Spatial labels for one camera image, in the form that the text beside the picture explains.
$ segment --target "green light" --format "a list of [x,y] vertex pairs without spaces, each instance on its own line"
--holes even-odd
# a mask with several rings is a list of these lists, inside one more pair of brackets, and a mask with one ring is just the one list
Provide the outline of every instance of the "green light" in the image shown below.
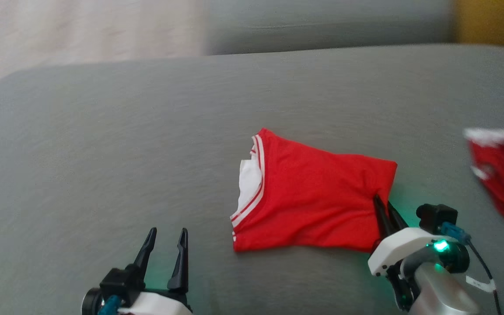
[[438,252],[444,252],[448,249],[448,243],[446,243],[446,241],[438,241],[437,243],[433,244],[433,247]]

